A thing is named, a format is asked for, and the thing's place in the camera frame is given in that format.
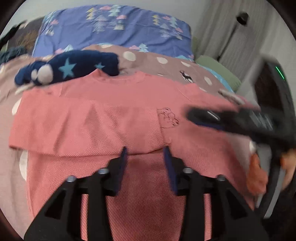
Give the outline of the person's right hand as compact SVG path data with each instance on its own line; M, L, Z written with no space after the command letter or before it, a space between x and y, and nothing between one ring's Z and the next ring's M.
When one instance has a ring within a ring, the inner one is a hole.
M281 190L284 190L292 181L295 172L295 149L290 149L287 153L282 154L280 164L285 170L285 177L281 188ZM258 196L266 192L267 182L267 173L260 167L259 156L254 153L250 157L250 165L246 178L247 188L251 194Z

